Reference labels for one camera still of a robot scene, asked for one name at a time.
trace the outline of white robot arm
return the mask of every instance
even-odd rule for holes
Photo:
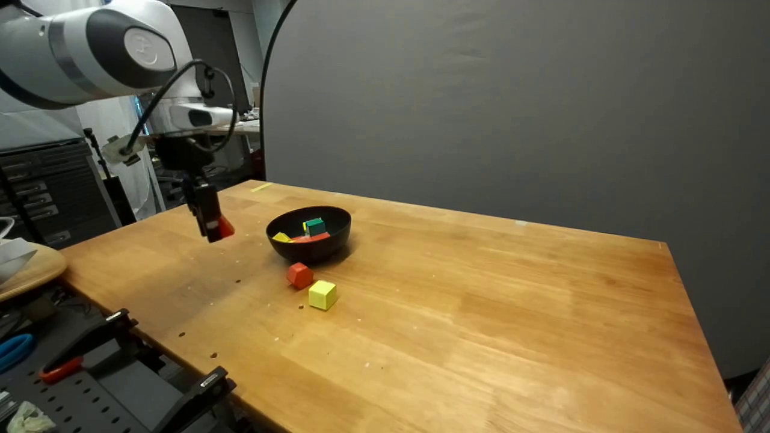
[[[0,24],[0,88],[38,109],[157,88],[192,59],[188,39],[165,3],[113,0],[103,8]],[[199,133],[230,121],[230,109],[199,98],[188,70],[160,98],[159,134]]]

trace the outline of wooden table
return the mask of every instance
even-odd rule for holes
[[[33,242],[32,260],[9,279],[0,281],[0,301],[33,290],[46,281],[60,276],[66,269],[65,258],[57,251]]]
[[[354,213],[330,312],[264,225]],[[220,193],[238,232],[163,211],[65,251],[65,279],[288,430],[738,430],[664,242],[272,183]]]

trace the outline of toy block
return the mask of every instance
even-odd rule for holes
[[[272,241],[277,241],[277,242],[291,242],[291,238],[288,238],[284,230],[275,232]]]
[[[324,241],[324,238],[332,238],[326,230],[318,232],[318,235],[295,235],[291,238],[291,242],[318,242],[318,241]]]
[[[336,284],[318,279],[307,289],[307,303],[309,303],[309,307],[330,311],[336,303]]]
[[[305,289],[312,284],[312,272],[309,267],[305,267],[302,263],[293,263],[288,269],[285,269],[285,279],[293,289]]]
[[[318,232],[326,230],[326,225],[324,225],[324,220],[318,216],[318,219],[302,220],[302,230],[305,230],[305,235],[318,235]]]

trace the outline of gray backdrop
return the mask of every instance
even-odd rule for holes
[[[301,0],[282,183],[662,238],[723,374],[770,355],[767,0]]]

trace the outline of red object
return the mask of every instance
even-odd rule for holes
[[[229,238],[234,232],[236,232],[236,225],[223,213],[218,213],[218,235]]]
[[[318,235],[295,235],[295,238],[291,238],[291,242],[318,242],[318,241],[324,241],[324,238],[332,238],[330,230],[321,230]]]
[[[69,359],[66,362],[53,368],[53,371],[44,371],[40,380],[53,384],[66,374],[75,374],[82,368],[82,355]]]
[[[288,279],[288,284],[293,287],[293,289],[305,289],[305,287],[309,287],[312,284],[312,272],[309,272],[309,267],[305,267],[302,263],[293,263],[291,267],[288,267],[288,272],[285,272],[285,279]]]

